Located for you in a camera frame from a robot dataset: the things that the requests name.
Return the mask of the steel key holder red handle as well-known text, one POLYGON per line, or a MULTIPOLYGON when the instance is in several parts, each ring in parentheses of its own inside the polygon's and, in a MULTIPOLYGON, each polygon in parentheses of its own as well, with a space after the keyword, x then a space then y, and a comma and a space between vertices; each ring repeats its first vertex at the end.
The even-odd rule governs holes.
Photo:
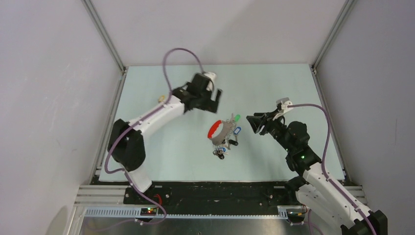
POLYGON ((210 127, 207 138, 213 145, 221 145, 229 133, 233 132, 234 126, 235 121, 233 120, 218 120, 210 127))

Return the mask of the black key tag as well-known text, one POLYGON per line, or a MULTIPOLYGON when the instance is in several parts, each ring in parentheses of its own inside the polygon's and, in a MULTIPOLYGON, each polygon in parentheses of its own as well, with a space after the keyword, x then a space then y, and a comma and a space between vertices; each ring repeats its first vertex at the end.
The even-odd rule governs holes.
POLYGON ((229 145, 234 145, 234 146, 238 146, 239 145, 239 143, 237 141, 235 141, 235 140, 228 140, 228 144, 229 145))

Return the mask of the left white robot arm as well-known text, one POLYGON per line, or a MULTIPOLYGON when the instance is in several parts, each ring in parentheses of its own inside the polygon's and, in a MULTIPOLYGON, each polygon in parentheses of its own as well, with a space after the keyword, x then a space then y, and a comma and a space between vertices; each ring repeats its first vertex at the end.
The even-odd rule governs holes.
POLYGON ((146 159, 145 141, 173 119, 193 109, 216 113, 221 89, 215 89, 217 75, 213 72, 194 74, 190 82, 171 89, 165 101, 130 121, 118 119, 112 127, 108 143, 108 157, 120 164, 136 198, 143 204, 154 200, 152 180, 143 163, 146 159))

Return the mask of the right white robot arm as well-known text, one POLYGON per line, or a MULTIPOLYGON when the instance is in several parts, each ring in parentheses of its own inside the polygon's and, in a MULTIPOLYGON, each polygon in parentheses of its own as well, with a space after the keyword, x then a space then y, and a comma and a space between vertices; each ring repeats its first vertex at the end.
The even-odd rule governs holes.
POLYGON ((359 201, 329 172, 322 169, 322 159, 308 145, 306 124, 284 117, 273 119, 270 113, 246 117, 254 133, 270 134, 286 151, 286 162, 298 174, 289 180, 284 198, 292 205, 301 203, 343 235, 386 235, 388 219, 380 210, 373 211, 359 201))

